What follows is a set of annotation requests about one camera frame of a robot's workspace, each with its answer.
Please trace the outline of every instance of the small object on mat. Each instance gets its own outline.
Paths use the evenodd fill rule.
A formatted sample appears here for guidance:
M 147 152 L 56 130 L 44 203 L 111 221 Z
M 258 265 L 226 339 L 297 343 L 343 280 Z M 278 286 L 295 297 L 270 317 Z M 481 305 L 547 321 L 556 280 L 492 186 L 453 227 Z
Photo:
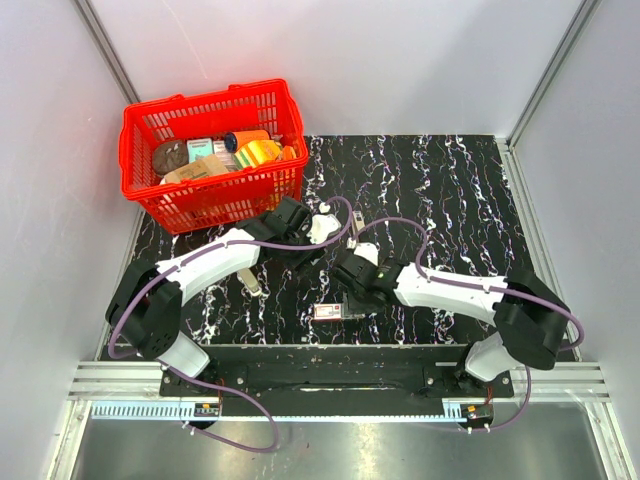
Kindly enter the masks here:
M 189 163 L 213 154 L 213 144 L 210 138 L 189 140 L 187 142 L 187 149 L 189 150 Z
M 245 287 L 247 287 L 247 290 L 249 290 L 249 293 L 252 297 L 257 297 L 258 295 L 262 294 L 262 287 L 260 287 L 260 282 L 258 282 L 258 279 L 250 269 L 243 268 L 242 270 L 239 270 L 238 280 L 240 280 L 240 282 Z
M 266 130 L 248 130 L 245 132 L 229 132 L 224 136 L 224 145 L 231 153 L 236 153 L 252 140 L 269 140 Z
M 253 140 L 238 150 L 234 159 L 238 168 L 259 167 L 276 160 L 282 150 L 273 140 Z
M 222 164 L 216 155 L 211 154 L 193 163 L 189 163 L 184 167 L 180 167 L 173 172 L 169 172 L 165 175 L 164 179 L 166 183 L 180 183 L 186 178 L 197 180 L 199 178 L 223 175 L 225 173 L 229 173 L 227 167 Z
M 342 319 L 342 304 L 316 303 L 313 305 L 313 319 L 319 322 Z
M 153 171 L 160 177 L 187 163 L 189 163 L 189 153 L 182 140 L 163 143 L 153 152 Z

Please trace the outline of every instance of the plastic basket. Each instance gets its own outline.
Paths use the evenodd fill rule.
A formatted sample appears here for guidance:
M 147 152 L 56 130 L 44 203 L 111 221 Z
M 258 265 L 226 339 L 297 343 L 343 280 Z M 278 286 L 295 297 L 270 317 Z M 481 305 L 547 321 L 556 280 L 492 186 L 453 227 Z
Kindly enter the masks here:
M 221 140 L 227 132 L 254 129 L 282 135 L 282 144 L 294 148 L 295 158 L 159 185 L 152 154 L 161 143 Z M 300 199 L 302 171 L 309 159 L 302 133 L 298 106 L 280 79 L 130 105 L 120 133 L 122 193 L 174 235 L 253 217 L 274 209 L 285 195 Z

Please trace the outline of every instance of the white wall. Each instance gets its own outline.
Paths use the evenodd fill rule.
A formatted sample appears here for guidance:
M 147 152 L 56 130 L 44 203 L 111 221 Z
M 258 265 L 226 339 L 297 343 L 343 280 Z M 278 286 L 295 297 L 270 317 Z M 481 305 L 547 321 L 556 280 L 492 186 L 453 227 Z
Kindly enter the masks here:
M 0 476 L 33 480 L 136 207 L 119 194 L 125 102 L 71 2 L 3 2 L 0 38 Z
M 640 2 L 602 2 L 517 151 L 640 467 Z
M 93 0 L 145 100 L 289 81 L 310 134 L 507 135 L 580 0 Z

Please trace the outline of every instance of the black mounting plate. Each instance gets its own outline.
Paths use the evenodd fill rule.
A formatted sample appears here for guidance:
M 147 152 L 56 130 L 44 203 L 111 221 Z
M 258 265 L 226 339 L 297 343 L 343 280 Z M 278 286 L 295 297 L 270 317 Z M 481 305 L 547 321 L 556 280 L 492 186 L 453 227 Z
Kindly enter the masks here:
M 464 353 L 464 346 L 206 346 L 214 359 L 205 372 L 229 387 L 257 398 L 272 415 L 440 415 L 442 396 L 431 397 L 427 379 L 446 376 Z M 165 372 L 160 395 L 208 396 L 212 392 L 187 386 Z M 493 382 L 494 398 L 510 398 L 513 389 L 502 378 Z M 482 392 L 452 392 L 449 397 L 485 397 Z M 245 400 L 224 394 L 223 412 L 258 416 Z
M 468 384 L 464 390 L 453 381 L 456 366 L 429 366 L 423 370 L 426 387 L 424 393 L 429 398 L 485 398 L 488 387 L 492 389 L 492 396 L 498 398 L 513 397 L 513 385 L 509 372 L 503 372 L 487 385 L 472 386 Z

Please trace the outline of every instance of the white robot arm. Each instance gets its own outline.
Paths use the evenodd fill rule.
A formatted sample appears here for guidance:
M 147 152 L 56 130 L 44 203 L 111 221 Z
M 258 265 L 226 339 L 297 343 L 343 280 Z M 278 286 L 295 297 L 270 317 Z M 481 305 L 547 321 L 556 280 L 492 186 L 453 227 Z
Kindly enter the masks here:
M 423 269 L 393 258 L 378 265 L 375 245 L 360 243 L 334 267 L 334 277 L 355 297 L 363 311 L 387 304 L 437 308 L 476 318 L 498 331 L 472 344 L 463 359 L 464 373 L 480 382 L 491 382 L 500 373 L 521 363 L 550 370 L 560 349 L 567 319 L 536 303 L 497 293 L 491 287 L 519 290 L 568 308 L 532 272 L 508 277 L 472 277 Z M 442 279 L 450 283 L 435 281 Z M 455 284 L 477 285 L 477 289 Z
M 240 222 L 208 245 L 157 264 L 139 259 L 131 262 L 107 309 L 107 321 L 115 327 L 132 299 L 153 278 L 170 271 L 133 310 L 121 335 L 147 360 L 158 360 L 190 377 L 198 376 L 210 359 L 193 340 L 180 331 L 184 304 L 200 291 L 232 273 L 246 270 L 269 258 L 278 258 L 292 269 L 315 262 L 318 248 L 281 251 L 249 243 L 262 241 L 289 246 L 318 245 L 339 230 L 334 215 L 311 215 L 311 211 L 285 197 L 273 212 Z M 213 245 L 223 247 L 212 249 Z
M 212 244 L 181 257 L 153 264 L 132 262 L 107 310 L 107 321 L 115 326 L 124 310 L 142 287 L 154 277 L 176 269 L 158 283 L 133 310 L 122 336 L 147 360 L 160 360 L 196 377 L 208 365 L 208 355 L 180 332 L 182 306 L 207 286 L 224 277 L 248 269 L 268 258 L 278 258 L 296 269 L 314 262 L 323 249 L 282 251 L 252 244 L 229 244 L 233 240 L 262 241 L 302 246 L 320 244 L 340 228 L 333 215 L 311 215 L 310 210 L 285 197 L 277 209 L 240 222 Z M 489 291 L 502 286 L 521 289 L 566 306 L 530 272 L 505 277 L 469 277 L 427 270 L 427 277 L 462 280 L 482 286 L 465 289 L 430 281 L 415 264 L 386 259 L 378 265 L 372 244 L 356 244 L 355 249 L 334 266 L 333 276 L 347 287 L 363 311 L 375 311 L 388 304 L 444 309 L 477 318 L 497 328 L 486 340 L 470 346 L 462 359 L 463 374 L 480 382 L 490 382 L 498 374 L 524 363 L 533 368 L 551 369 L 555 363 L 567 320 L 537 304 L 527 304 L 507 295 Z

